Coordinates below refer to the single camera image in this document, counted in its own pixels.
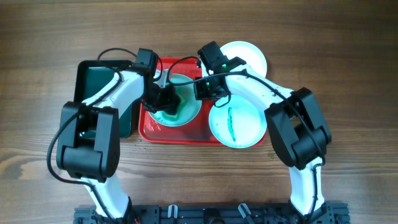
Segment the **light blue plate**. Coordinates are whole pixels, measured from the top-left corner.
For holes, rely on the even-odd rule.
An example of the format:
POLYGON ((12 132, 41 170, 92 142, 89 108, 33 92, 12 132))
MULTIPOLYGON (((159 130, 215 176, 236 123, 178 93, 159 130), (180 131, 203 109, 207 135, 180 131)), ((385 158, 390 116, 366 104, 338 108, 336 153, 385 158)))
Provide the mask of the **light blue plate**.
MULTIPOLYGON (((171 75, 171 82, 173 83, 193 81, 192 78, 182 74, 173 73, 171 75)), ((176 115, 169 115, 164 111, 158 111, 156 113, 149 112, 151 118, 157 123, 168 127, 183 126, 189 123, 198 115, 202 105, 202 101, 196 100, 195 98, 193 84, 176 86, 175 89, 177 95, 181 98, 181 103, 176 115)))
POLYGON ((266 135, 264 114, 238 95, 219 99, 211 107, 208 122, 220 143, 236 149, 254 146, 266 135))

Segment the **white plate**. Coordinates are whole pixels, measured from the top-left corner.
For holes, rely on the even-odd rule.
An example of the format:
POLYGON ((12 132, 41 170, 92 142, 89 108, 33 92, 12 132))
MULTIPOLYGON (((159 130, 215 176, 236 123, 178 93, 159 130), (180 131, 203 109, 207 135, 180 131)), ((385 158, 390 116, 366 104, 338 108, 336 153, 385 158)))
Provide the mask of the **white plate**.
POLYGON ((260 76, 267 75, 267 60, 261 50, 255 45, 245 41, 233 41, 224 44, 220 50, 229 59, 239 57, 260 76))

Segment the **green yellow sponge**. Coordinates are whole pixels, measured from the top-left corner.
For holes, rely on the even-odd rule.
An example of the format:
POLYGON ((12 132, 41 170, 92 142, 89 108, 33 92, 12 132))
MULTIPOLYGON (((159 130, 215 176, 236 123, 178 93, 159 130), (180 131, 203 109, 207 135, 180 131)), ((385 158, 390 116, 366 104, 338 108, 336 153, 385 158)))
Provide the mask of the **green yellow sponge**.
POLYGON ((176 94, 172 94, 171 97, 168 98, 166 103, 166 109, 164 110, 169 115, 176 115, 178 111, 178 107, 181 103, 181 98, 176 94))

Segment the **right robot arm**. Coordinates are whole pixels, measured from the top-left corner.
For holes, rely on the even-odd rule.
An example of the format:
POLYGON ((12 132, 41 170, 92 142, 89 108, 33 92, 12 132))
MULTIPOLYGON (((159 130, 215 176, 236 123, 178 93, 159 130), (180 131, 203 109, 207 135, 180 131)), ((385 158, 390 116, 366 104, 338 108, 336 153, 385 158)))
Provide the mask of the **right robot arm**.
POLYGON ((266 79, 267 60, 245 41, 219 46, 212 41, 198 50, 202 77, 195 81, 199 99, 238 95, 266 118, 272 147, 289 168, 290 202, 305 218, 324 204, 321 168, 331 132, 315 95, 307 88, 291 90, 266 79))

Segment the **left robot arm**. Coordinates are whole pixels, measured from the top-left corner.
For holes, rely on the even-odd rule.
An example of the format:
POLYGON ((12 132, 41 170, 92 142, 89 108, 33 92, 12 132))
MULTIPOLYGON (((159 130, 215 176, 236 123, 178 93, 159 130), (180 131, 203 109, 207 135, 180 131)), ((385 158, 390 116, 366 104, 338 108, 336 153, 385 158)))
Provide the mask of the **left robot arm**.
POLYGON ((158 84, 159 56, 149 49, 139 49, 134 56, 135 62, 125 65, 96 60, 114 72, 113 79, 92 97, 64 104, 59 130, 47 151, 47 168, 56 179, 88 189, 96 204, 93 222, 140 222, 116 174, 120 116, 136 101, 152 113, 171 115, 180 104, 172 85, 158 84))

